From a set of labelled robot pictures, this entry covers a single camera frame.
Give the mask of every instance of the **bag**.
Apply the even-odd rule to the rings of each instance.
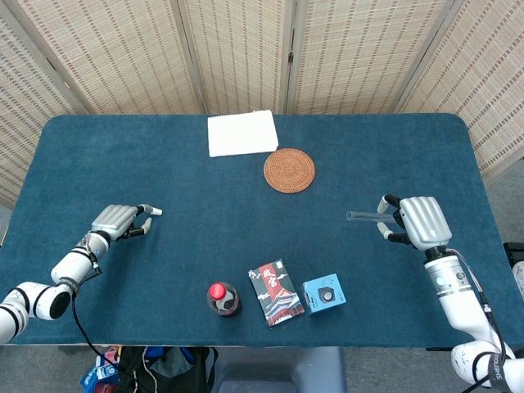
[[[144,367],[144,351],[146,347],[143,346],[125,346],[122,348],[119,361],[119,384],[115,393],[210,393],[215,382],[215,363],[218,358],[218,352],[215,348],[211,348],[214,356],[213,365],[210,369],[209,378],[206,375],[206,359],[210,355],[209,348],[184,348],[184,351],[189,351],[189,356],[184,356],[183,352],[178,347],[168,349],[168,352],[163,358],[155,361],[162,361],[166,355],[171,351],[179,351],[171,355],[178,356],[181,354],[183,362],[187,362],[187,367],[184,367],[180,362],[170,360],[166,361],[161,367],[154,367],[151,369]],[[174,375],[177,370],[183,373],[175,375],[174,377],[167,377],[169,372],[166,372],[166,366],[173,365],[171,375]],[[155,369],[163,370],[162,373],[155,371]],[[130,376],[136,376],[138,384]]]

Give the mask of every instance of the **robotic hand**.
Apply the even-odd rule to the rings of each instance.
[[[438,202],[433,197],[399,199],[385,195],[378,204],[379,215],[389,206],[396,208],[393,218],[406,233],[393,233],[380,221],[378,230],[390,242],[412,245],[425,253],[424,267],[449,324],[475,339],[453,348],[451,359],[455,372],[475,385],[470,389],[482,384],[506,393],[524,393],[524,359],[515,359],[505,343],[502,347],[499,329],[480,283],[460,253],[445,247],[451,231]],[[472,276],[482,307],[459,259]]]
[[[93,221],[91,231],[52,269],[54,287],[23,282],[11,289],[0,304],[0,345],[21,334],[29,317],[60,318],[80,285],[102,272],[98,261],[111,242],[149,232],[151,217],[139,228],[133,225],[134,219],[143,212],[162,215],[162,210],[149,205],[107,206]]]

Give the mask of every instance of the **red bottle cap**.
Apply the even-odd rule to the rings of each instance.
[[[210,287],[210,296],[213,300],[222,300],[226,296],[226,287],[220,282],[214,283]]]

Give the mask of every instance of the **small blue box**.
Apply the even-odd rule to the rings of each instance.
[[[316,278],[302,284],[305,301],[311,313],[343,305],[346,297],[336,274]]]

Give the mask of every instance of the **dark soda bottle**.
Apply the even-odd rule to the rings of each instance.
[[[240,312],[241,304],[237,290],[226,282],[211,284],[207,303],[221,317],[233,317]]]

